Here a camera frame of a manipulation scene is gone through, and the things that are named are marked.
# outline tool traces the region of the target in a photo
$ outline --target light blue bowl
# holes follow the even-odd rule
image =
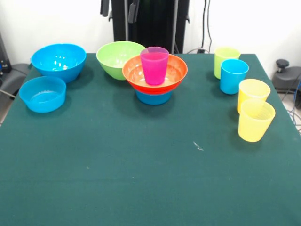
[[[75,80],[85,64],[85,50],[73,44],[54,44],[36,51],[32,65],[43,75],[63,79],[66,83]]]
[[[52,112],[63,105],[66,83],[56,77],[38,77],[24,83],[19,97],[27,107],[38,113]]]
[[[135,90],[135,91],[136,91],[136,95],[137,95],[138,99],[142,103],[145,103],[147,105],[161,105],[161,104],[164,104],[170,99],[170,97],[172,95],[172,92],[168,92],[168,93],[165,93],[165,94],[162,94],[162,95],[148,95],[148,94],[141,93],[137,90]]]

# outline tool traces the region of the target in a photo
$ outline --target cup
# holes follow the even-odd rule
[[[244,101],[239,116],[239,136],[248,142],[261,140],[275,114],[273,106],[263,100],[252,98]]]
[[[221,91],[225,94],[236,94],[239,83],[245,79],[249,66],[242,60],[229,59],[222,62]]]
[[[160,85],[165,80],[169,52],[162,47],[148,47],[140,54],[143,74],[149,85]]]
[[[271,93],[270,87],[257,79],[245,79],[239,84],[237,112],[240,113],[241,104],[251,98],[266,101]]]
[[[227,59],[239,59],[240,52],[230,47],[218,48],[214,53],[214,75],[221,79],[221,64]]]

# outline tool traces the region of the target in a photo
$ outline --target magenta cup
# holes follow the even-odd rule
[[[148,47],[140,54],[144,78],[149,85],[164,82],[169,52],[162,47]]]

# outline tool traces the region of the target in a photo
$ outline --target orange bowl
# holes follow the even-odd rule
[[[185,78],[188,68],[179,57],[169,54],[165,81],[157,86],[145,82],[140,56],[128,60],[122,68],[125,79],[134,89],[149,95],[161,95],[174,90]]]

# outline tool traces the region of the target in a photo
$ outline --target blue cup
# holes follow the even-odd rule
[[[136,95],[142,103],[145,103],[147,105],[161,105],[170,99],[172,92],[161,95],[148,95],[136,90]]]
[[[237,59],[228,59],[222,62],[221,91],[225,94],[236,94],[239,83],[245,79],[249,66],[246,62]]]

